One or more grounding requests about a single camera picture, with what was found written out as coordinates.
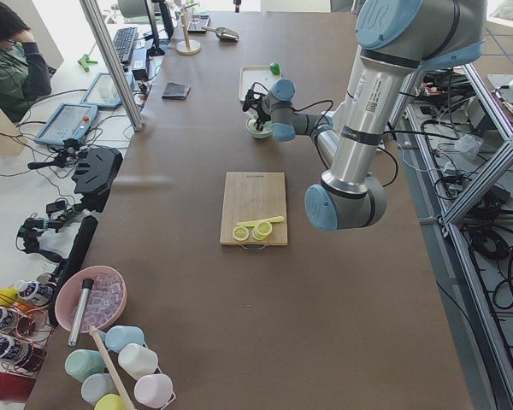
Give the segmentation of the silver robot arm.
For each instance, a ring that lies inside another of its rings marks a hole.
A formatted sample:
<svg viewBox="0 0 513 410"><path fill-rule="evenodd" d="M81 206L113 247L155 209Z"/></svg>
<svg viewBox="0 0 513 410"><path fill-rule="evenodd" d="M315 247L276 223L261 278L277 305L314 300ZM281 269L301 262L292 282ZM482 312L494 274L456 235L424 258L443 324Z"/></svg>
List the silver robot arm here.
<svg viewBox="0 0 513 410"><path fill-rule="evenodd" d="M256 111L256 126L270 122L278 142L311 137L328 165L304 197L316 229L361 228L383 216L386 194L369 168L405 77L474 62L482 54L485 24L484 1L367 1L357 17L360 50L339 108L340 132L326 115L295 110L289 79L276 80L265 94L247 91L242 109Z"/></svg>

